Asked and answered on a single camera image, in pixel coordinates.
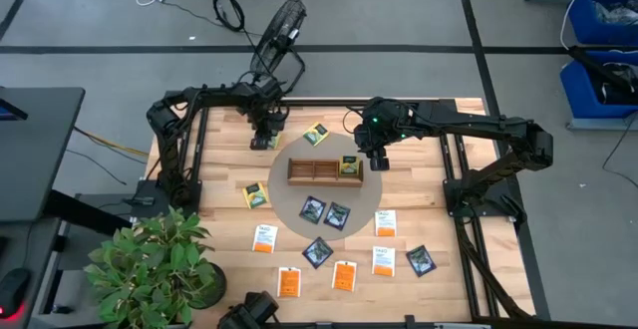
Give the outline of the black computer mouse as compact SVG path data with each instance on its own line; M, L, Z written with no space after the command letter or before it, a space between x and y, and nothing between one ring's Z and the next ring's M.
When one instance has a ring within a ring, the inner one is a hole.
M7 319L19 311L30 278L28 269L15 268L0 279L0 319Z

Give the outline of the white orange Tazo tea packet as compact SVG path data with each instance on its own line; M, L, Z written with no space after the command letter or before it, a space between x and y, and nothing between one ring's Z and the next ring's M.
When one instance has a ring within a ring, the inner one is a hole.
M372 273L374 275L395 276L396 252L394 248L374 246L373 247Z
M278 268L278 297L299 297L301 295L301 270L296 267Z
M375 234L384 237L395 237L397 235L397 214L394 210L378 210L375 212Z
M357 263L336 261L333 268L332 288L353 292L356 284Z
M252 250L255 252L272 253L275 249L278 227L259 224L255 228Z

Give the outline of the wooden tea organizer box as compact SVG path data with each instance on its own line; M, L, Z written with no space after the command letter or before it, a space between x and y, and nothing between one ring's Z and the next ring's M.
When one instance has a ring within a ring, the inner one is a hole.
M356 177L339 176L339 160L302 160L288 161L287 182L290 185L362 187L364 170L361 161L361 173Z

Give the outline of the dark blackcurrant tea packet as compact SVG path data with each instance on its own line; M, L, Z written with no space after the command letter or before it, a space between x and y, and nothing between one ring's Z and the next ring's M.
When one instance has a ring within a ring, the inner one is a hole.
M302 252L302 255L309 261L314 269L320 267L332 254L333 249L321 237L317 237Z
M351 209L347 206L331 202L323 223L342 230L347 222Z
M311 223L317 224L326 207L326 202L314 196L308 196L305 200L299 216Z
M418 277L422 277L437 268L432 256L424 245L408 251L406 257Z

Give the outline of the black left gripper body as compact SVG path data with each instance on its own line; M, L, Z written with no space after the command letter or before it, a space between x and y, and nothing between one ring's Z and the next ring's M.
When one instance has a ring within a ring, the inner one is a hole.
M280 111L256 111L251 114L252 128L257 139L266 139L276 136L284 130L288 113Z

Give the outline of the grey desk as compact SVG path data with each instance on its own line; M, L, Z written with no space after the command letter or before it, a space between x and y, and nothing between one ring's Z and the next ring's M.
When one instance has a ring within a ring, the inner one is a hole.
M0 319L0 329L28 327L60 225L61 220L53 217L0 223L0 237L7 239L0 253L0 280L15 268L26 268L31 273L21 308L11 318Z

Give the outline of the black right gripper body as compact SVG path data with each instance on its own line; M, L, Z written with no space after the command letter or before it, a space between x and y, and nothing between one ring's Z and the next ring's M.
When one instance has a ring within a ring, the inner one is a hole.
M388 143L386 129L378 119L363 121L354 129L354 140L360 153L368 158L385 158Z

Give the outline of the black table rail frame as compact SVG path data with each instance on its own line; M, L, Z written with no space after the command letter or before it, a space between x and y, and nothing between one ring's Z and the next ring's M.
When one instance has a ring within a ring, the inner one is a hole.
M216 329L248 292L274 292L283 266L301 270L301 295L278 302L275 323L285 328L406 329L408 316L428 328L467 323L473 309L487 314L485 286L479 275L465 279L456 228L444 209L443 182L461 173L453 139L388 147L390 169L382 173L380 205L396 212L398 233L377 236L369 222L331 242L334 260L357 263L355 290L347 292L332 288L333 263L314 269L302 255L309 239L287 227L279 229L272 253L251 249L255 228L278 221L271 206L250 209L242 194L246 185L266 182L275 160L273 151L251 150L251 138L247 119L232 108L212 108L191 128L188 157L200 159L199 217L210 233L205 243L212 248L206 256L223 270L227 289L217 304L193 313L189 329ZM406 253L421 245L437 268L418 277ZM395 249L394 277L372 273L374 246Z

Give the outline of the blue storage bin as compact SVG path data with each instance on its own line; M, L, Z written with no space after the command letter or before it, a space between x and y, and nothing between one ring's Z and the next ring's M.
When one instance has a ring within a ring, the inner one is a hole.
M575 0L569 19L580 43L593 45L638 46L638 20L629 24L606 22L601 19L596 4L626 4L633 0Z
M594 51L586 53L600 63L620 62L638 65L638 51ZM572 58L560 72L565 95L574 119L621 119L638 112L638 105L603 105L594 93L586 69Z

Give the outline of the round grey table mat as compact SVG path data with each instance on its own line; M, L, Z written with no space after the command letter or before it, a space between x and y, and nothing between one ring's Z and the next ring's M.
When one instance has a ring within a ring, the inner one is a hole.
M290 185L287 181L290 160L338 160L341 156L357 156L362 160L363 184L360 188L344 186ZM382 174L372 171L364 155L358 152L352 138L331 134L317 146L298 138L286 145L275 158L267 180L267 191L272 208L278 218L295 233L311 240L337 240L350 236L373 219L380 207L383 185ZM312 223L300 216L308 197L313 196L326 204L333 202L346 206L350 214L339 230L323 221Z

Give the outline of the black plant pot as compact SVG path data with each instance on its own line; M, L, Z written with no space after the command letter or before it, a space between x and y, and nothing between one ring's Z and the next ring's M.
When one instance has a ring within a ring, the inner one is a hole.
M225 295L227 288L227 280L223 270L216 264L212 265L213 281L205 286L197 296L189 302L189 306L193 309L201 310L214 306Z

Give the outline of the black floor fan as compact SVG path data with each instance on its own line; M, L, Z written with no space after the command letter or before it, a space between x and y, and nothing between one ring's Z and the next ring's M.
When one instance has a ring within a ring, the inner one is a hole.
M301 0L286 0L277 10L253 50L250 72L255 81L261 76L273 75L284 57L292 54L300 70L284 93L288 94L294 89L306 70L305 62L293 49L306 16L306 7Z

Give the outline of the dark laptop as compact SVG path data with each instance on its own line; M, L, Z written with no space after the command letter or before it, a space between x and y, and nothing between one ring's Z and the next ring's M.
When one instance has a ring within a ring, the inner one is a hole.
M26 112L0 98L0 121L25 121L28 117Z

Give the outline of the black desk foot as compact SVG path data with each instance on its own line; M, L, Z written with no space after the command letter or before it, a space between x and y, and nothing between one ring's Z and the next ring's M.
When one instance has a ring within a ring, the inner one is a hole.
M133 227L128 220L56 190L50 191L43 213L109 236L122 228Z

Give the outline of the black desk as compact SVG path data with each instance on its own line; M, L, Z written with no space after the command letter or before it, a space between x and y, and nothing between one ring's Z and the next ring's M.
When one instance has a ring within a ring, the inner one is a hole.
M0 120L0 222L41 216L86 91L82 88L0 88L27 114Z

